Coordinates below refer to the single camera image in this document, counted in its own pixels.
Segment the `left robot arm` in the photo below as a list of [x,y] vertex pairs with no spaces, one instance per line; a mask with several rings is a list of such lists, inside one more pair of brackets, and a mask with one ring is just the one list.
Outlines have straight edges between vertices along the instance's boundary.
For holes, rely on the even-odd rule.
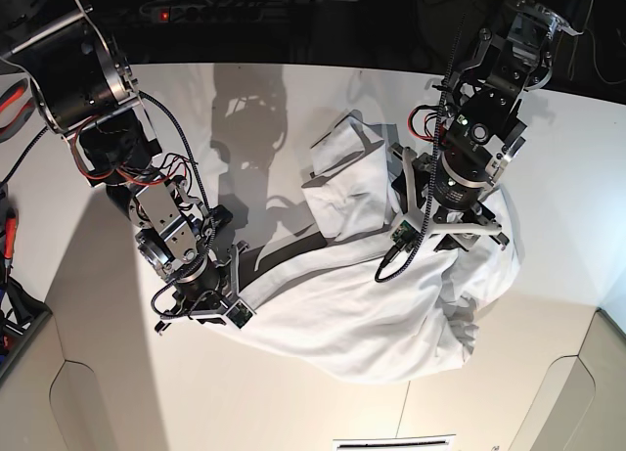
[[393,183],[401,213],[391,255],[435,236],[439,250],[470,250],[482,237],[509,244],[483,198],[525,143],[517,116],[523,95],[550,81],[558,35],[582,34],[594,1],[502,0],[472,54],[447,71],[439,104],[429,107],[431,152],[389,148],[402,163]]

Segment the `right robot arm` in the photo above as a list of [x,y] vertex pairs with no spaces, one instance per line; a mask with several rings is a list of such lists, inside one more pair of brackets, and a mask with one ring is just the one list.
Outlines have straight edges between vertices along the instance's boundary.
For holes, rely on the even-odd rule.
[[15,111],[1,137],[40,114],[79,173],[136,227],[138,250],[174,298],[158,314],[158,333],[182,320],[241,328],[254,314],[240,296],[246,244],[222,260],[212,251],[231,212],[191,194],[201,183],[197,161],[162,150],[146,111],[152,97],[90,12],[87,0],[1,0],[1,61],[22,74],[1,95],[2,108]]

